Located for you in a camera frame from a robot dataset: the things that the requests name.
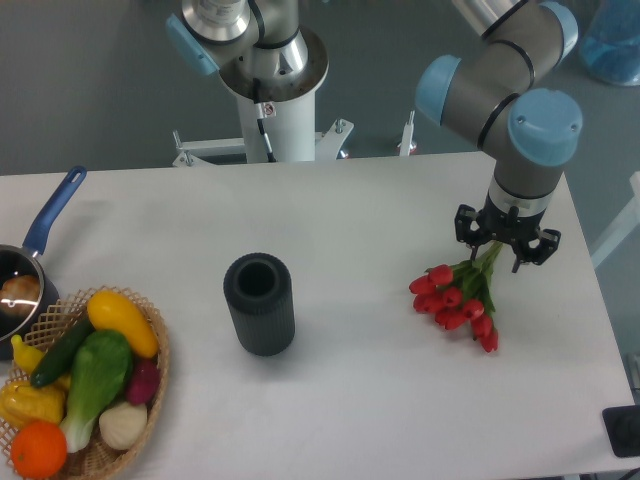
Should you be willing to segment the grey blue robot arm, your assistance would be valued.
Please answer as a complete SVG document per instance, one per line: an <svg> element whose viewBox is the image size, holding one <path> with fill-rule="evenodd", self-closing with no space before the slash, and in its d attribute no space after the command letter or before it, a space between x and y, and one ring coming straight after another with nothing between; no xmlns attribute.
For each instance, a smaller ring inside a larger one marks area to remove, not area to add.
<svg viewBox="0 0 640 480"><path fill-rule="evenodd" d="M560 234L540 222L574 155L582 113L568 95L539 81L577 41L572 13L555 2L459 1L485 41L472 64L444 55L422 74L417 110L494 159L482 208L461 206L458 241L472 250L496 241L517 265L540 265ZM165 24L184 61L219 75L237 101L251 163L334 159L315 132L315 94L328 72L323 42L299 21L294 1L185 1Z"/></svg>

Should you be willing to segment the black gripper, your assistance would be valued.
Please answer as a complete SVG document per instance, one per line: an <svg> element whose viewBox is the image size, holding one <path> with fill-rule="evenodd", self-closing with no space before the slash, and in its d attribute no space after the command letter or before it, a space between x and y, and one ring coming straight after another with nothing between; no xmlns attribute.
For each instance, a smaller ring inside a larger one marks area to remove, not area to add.
<svg viewBox="0 0 640 480"><path fill-rule="evenodd" d="M513 273L524 264L540 266L558 250L561 240L560 231L539 228L544 213L521 216L517 207L503 211L490 197L481 210L461 204L454 218L456 240L470 249L471 260L476 259L481 246L494 240L511 245Z"/></svg>

